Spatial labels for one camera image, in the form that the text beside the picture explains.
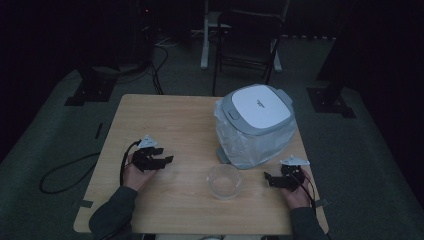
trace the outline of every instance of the chair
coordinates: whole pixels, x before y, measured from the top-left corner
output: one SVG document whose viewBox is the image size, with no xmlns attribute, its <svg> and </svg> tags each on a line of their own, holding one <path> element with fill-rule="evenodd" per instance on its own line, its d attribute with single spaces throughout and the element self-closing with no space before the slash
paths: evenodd
<svg viewBox="0 0 424 240">
<path fill-rule="evenodd" d="M 283 33 L 280 15 L 231 8 L 219 15 L 217 24 L 213 96 L 218 67 L 222 71 L 222 65 L 262 70 L 268 84 Z"/>
</svg>

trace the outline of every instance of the black cord on floor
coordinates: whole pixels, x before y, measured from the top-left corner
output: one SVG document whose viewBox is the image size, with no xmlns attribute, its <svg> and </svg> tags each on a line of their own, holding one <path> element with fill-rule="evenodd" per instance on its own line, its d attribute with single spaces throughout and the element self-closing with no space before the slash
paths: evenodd
<svg viewBox="0 0 424 240">
<path fill-rule="evenodd" d="M 66 192 L 66 191 L 68 191 L 69 189 L 71 189 L 71 188 L 73 188 L 73 187 L 75 187 L 78 183 L 80 183 L 93 169 L 94 169 L 94 167 L 96 166 L 96 164 L 97 164 L 97 160 L 96 160 L 96 162 L 90 167 L 90 169 L 88 169 L 88 171 L 79 179 L 79 180 L 77 180 L 75 183 L 73 183 L 73 184 L 71 184 L 70 186 L 68 186 L 68 187 L 66 187 L 66 188 L 63 188 L 63 189 L 59 189 L 59 190 L 56 190 L 56 191 L 50 191 L 50 190 L 46 190 L 45 188 L 44 188 L 44 186 L 43 186 L 43 184 L 44 184 L 44 181 L 46 180 L 46 178 L 50 175 L 50 174 L 52 174 L 52 173 L 54 173 L 54 172 L 56 172 L 57 170 L 59 170 L 59 169 L 62 169 L 62 168 L 65 168 L 65 167 L 67 167 L 67 166 L 69 166 L 69 165 L 71 165 L 71 164 L 74 164 L 74 163 L 77 163 L 77 162 L 79 162 L 79 161 L 81 161 L 81 160 L 84 160 L 84 159 L 87 159 L 87 158 L 90 158 L 90 157 L 94 157 L 94 156 L 98 156 L 98 155 L 100 155 L 100 152 L 98 152 L 98 153 L 93 153 L 93 154 L 89 154 L 89 155 L 87 155 L 87 156 L 84 156 L 84 157 L 81 157 L 81 158 L 78 158 L 78 159 L 76 159 L 76 160 L 74 160 L 74 161 L 71 161 L 71 162 L 68 162 L 68 163 L 65 163 L 65 164 L 63 164 L 63 165 L 60 165 L 60 166 L 57 166 L 57 167 L 54 167 L 54 168 L 52 168 L 50 171 L 48 171 L 46 174 L 44 174 L 44 176 L 41 178 L 41 180 L 40 180 L 40 183 L 39 183 L 39 186 L 38 186 L 38 188 L 40 189 L 40 191 L 42 192 L 42 193 L 45 193 L 45 194 L 57 194 L 57 193 L 62 193 L 62 192 Z"/>
</svg>

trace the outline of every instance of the white container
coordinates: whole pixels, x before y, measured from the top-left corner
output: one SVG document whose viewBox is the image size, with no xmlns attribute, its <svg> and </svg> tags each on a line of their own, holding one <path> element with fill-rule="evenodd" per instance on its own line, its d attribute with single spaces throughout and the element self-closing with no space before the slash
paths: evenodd
<svg viewBox="0 0 424 240">
<path fill-rule="evenodd" d="M 252 85 L 215 104 L 216 132 L 223 163 L 248 169 L 278 155 L 291 141 L 296 120 L 291 98 L 281 89 Z"/>
</svg>

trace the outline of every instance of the person's left hand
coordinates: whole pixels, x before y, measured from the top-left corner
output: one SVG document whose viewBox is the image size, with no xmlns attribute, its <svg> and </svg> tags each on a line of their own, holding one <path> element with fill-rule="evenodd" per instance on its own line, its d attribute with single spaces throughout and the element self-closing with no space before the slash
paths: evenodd
<svg viewBox="0 0 424 240">
<path fill-rule="evenodd" d="M 132 161 L 132 157 L 132 154 L 128 156 L 128 162 Z M 125 167 L 123 185 L 132 188 L 137 192 L 141 191 L 150 179 L 153 178 L 156 172 L 157 170 L 141 172 L 136 166 L 129 164 Z"/>
</svg>

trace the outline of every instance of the dark floor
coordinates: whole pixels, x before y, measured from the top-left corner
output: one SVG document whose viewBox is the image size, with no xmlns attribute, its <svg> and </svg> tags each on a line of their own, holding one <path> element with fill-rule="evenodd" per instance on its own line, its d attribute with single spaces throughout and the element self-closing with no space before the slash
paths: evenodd
<svg viewBox="0 0 424 240">
<path fill-rule="evenodd" d="M 202 42 L 192 46 L 166 41 L 169 57 L 159 71 L 163 91 L 169 95 L 210 96 L 212 67 L 200 69 Z M 299 130 L 314 172 L 320 196 L 330 205 L 325 213 L 332 239 L 424 239 L 424 213 L 403 179 L 384 139 L 365 108 L 361 96 L 344 89 L 342 97 L 356 118 L 316 113 L 307 88 L 325 87 L 315 80 L 332 41 L 285 39 L 279 55 L 283 66 L 270 85 L 292 97 Z M 155 51 L 155 65 L 165 52 Z M 227 69 L 219 74 L 217 94 L 262 82 L 260 74 Z M 39 181 L 51 168 L 99 152 L 106 131 L 127 93 L 155 94 L 151 75 L 119 78 L 108 102 L 64 106 L 80 83 L 70 73 L 52 92 L 25 134 L 0 165 L 0 239 L 91 239 L 73 230 L 78 203 L 89 177 L 71 190 L 42 194 Z M 46 187 L 69 186 L 96 161 L 88 158 L 53 175 Z"/>
</svg>

